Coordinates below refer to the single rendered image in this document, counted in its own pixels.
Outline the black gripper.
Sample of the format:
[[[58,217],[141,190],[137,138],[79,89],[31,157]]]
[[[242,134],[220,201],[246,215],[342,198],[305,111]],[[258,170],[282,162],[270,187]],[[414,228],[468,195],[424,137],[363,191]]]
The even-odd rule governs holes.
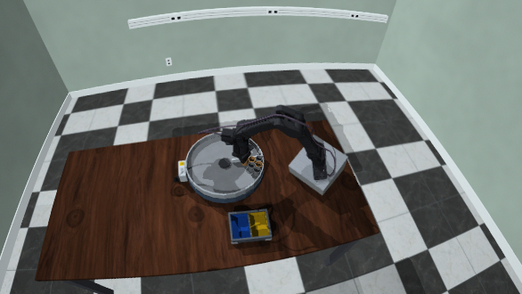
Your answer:
[[[238,144],[237,144],[238,145]],[[238,145],[239,146],[239,145]],[[234,157],[237,157],[241,163],[244,164],[244,162],[248,159],[248,157],[251,155],[251,150],[254,149],[254,146],[248,144],[246,147],[239,146],[240,154],[233,152],[232,155]]]

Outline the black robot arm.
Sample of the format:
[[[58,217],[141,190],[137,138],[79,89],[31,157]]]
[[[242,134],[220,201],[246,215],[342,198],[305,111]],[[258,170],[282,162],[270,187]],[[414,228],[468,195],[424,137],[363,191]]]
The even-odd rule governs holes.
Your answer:
[[[243,120],[237,122],[237,125],[248,123],[248,122],[260,119],[260,118],[263,118],[263,119],[249,123],[244,126],[237,126],[236,128],[233,128],[233,129],[223,128],[222,134],[221,134],[221,141],[225,142],[226,145],[233,144],[233,151],[240,154],[239,146],[246,147],[249,144],[249,139],[251,138],[251,136],[253,136],[257,133],[266,131],[266,130],[278,128],[288,137],[297,138],[300,141],[300,143],[303,145],[303,147],[306,150],[306,156],[313,163],[314,180],[326,179],[327,178],[326,162],[325,161],[323,162],[323,160],[325,159],[325,153],[324,153],[324,149],[319,146],[319,145],[321,145],[323,147],[323,143],[317,142],[315,140],[317,143],[319,143],[319,145],[317,145],[314,142],[313,138],[311,137],[308,128],[304,125],[302,126],[302,124],[296,122],[295,120],[292,120],[290,118],[288,118],[288,120],[285,120],[284,117],[282,117],[282,116],[275,116],[275,115],[271,116],[273,114],[282,114],[282,113],[284,115],[294,118],[300,122],[306,123],[306,120],[304,119],[304,114],[302,112],[300,112],[298,110],[293,110],[292,108],[289,108],[287,106],[280,104],[280,105],[276,106],[276,110],[272,111],[271,113],[269,113],[267,115],[264,115],[259,118],[254,118],[254,119],[247,119],[247,120],[243,119]],[[271,116],[271,117],[268,117],[268,116]],[[264,118],[264,117],[268,117],[268,118]],[[279,118],[283,118],[283,119],[279,119]],[[316,161],[319,161],[319,162],[315,163]],[[320,163],[322,163],[322,164],[320,164]],[[316,172],[315,172],[315,170],[316,170]]]

